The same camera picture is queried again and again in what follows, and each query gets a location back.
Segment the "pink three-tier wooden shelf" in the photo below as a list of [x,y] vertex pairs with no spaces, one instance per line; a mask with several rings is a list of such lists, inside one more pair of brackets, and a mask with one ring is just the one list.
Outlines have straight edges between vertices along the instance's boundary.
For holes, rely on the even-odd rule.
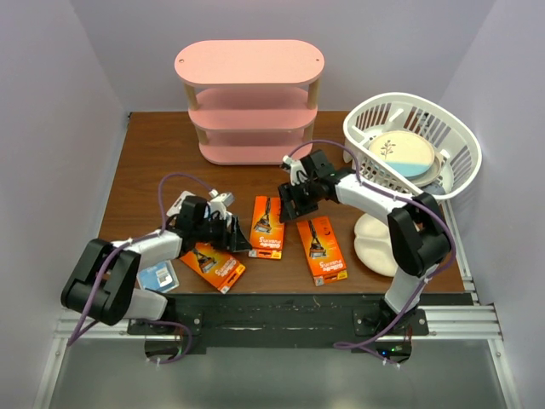
[[280,164],[312,148],[324,56],[296,39],[205,40],[175,57],[202,156]]

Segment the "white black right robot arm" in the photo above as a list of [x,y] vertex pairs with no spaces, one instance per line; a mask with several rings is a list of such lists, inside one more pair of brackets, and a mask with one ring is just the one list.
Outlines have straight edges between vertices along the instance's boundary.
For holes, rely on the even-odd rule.
[[386,224],[397,269],[367,324],[375,334],[399,334],[409,325],[426,281],[453,249],[435,198],[428,193],[390,193],[363,181],[355,169],[336,168],[321,150],[300,159],[284,156],[281,168],[290,174],[290,180],[278,186],[281,222],[308,215],[321,200],[329,200]]

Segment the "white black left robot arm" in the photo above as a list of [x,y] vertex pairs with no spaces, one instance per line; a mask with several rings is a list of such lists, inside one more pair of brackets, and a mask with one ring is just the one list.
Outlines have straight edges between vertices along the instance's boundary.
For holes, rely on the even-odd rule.
[[238,218],[227,210],[231,202],[230,193],[207,200],[184,192],[169,209],[164,227],[139,239],[90,240],[61,292],[61,305],[105,325],[144,319],[157,334],[171,332],[176,313],[167,308],[167,297],[137,289],[137,275],[198,244],[231,253],[249,251]]

